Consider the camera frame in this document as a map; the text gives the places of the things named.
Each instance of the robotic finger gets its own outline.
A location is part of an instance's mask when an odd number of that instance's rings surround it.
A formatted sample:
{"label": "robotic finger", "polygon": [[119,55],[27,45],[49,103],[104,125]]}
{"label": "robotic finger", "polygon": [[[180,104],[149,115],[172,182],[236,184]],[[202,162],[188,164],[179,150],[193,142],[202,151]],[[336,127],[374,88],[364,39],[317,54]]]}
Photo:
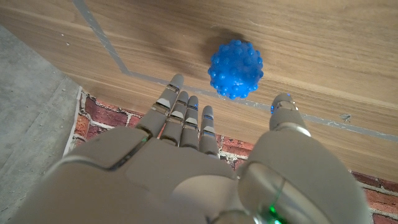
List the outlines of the robotic finger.
{"label": "robotic finger", "polygon": [[206,106],[203,109],[200,130],[199,151],[219,159],[220,155],[218,154],[216,132],[214,130],[213,108],[211,106]]}
{"label": "robotic finger", "polygon": [[173,146],[178,146],[184,124],[185,112],[187,110],[187,103],[188,93],[186,91],[182,91],[177,98],[177,102],[175,103],[169,118],[167,119],[162,135],[160,136],[161,140],[164,140]]}
{"label": "robotic finger", "polygon": [[175,75],[170,83],[166,86],[159,99],[152,105],[152,108],[138,123],[138,129],[147,132],[151,137],[159,135],[166,119],[170,114],[175,100],[177,99],[180,89],[183,85],[184,78],[182,75]]}
{"label": "robotic finger", "polygon": [[191,96],[185,113],[180,147],[191,147],[198,150],[198,104],[198,98]]}

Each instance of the white robotic arm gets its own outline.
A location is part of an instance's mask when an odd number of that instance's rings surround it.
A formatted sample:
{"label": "white robotic arm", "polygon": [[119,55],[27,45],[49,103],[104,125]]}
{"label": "white robotic arm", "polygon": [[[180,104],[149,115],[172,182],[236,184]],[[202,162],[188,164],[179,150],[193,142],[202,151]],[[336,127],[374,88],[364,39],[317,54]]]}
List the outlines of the white robotic arm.
{"label": "white robotic arm", "polygon": [[210,106],[198,140],[198,98],[182,85],[174,76],[134,129],[100,134],[55,164],[11,223],[370,223],[363,191],[288,94],[235,173],[219,160]]}

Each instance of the green led light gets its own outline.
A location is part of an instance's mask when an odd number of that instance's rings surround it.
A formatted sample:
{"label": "green led light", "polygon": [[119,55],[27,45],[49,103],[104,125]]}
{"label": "green led light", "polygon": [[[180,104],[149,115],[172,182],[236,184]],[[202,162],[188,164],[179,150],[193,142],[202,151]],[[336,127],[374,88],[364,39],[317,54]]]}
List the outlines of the green led light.
{"label": "green led light", "polygon": [[274,208],[274,206],[269,207],[269,210],[270,210],[272,213],[275,213],[275,208]]}

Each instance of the brick wall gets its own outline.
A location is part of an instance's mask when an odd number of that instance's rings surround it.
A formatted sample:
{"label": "brick wall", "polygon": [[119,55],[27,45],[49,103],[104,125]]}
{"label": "brick wall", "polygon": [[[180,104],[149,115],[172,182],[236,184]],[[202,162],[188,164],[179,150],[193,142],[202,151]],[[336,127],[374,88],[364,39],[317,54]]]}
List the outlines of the brick wall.
{"label": "brick wall", "polygon": [[[134,127],[143,114],[118,108],[83,92],[69,150],[116,126]],[[217,135],[221,160],[236,170],[250,154],[253,144]],[[351,172],[367,196],[374,224],[398,224],[398,184]]]}

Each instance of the wooden floor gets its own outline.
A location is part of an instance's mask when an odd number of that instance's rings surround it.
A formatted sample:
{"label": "wooden floor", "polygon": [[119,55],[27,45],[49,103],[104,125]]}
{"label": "wooden floor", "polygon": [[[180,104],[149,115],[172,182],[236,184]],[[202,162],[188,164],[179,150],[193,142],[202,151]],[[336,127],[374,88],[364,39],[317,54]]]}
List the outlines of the wooden floor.
{"label": "wooden floor", "polygon": [[[254,143],[268,111],[203,94],[215,92],[206,71],[218,46],[250,41],[264,78],[247,100],[291,93],[302,113],[327,121],[306,123],[349,169],[398,181],[398,142],[365,133],[398,136],[398,1],[86,0],[86,19],[71,0],[29,2],[0,0],[0,24],[93,95],[145,113],[164,87],[150,78],[181,73],[200,107],[214,107],[218,133]],[[146,78],[126,75],[104,41]],[[332,127],[341,114],[364,132]]]}

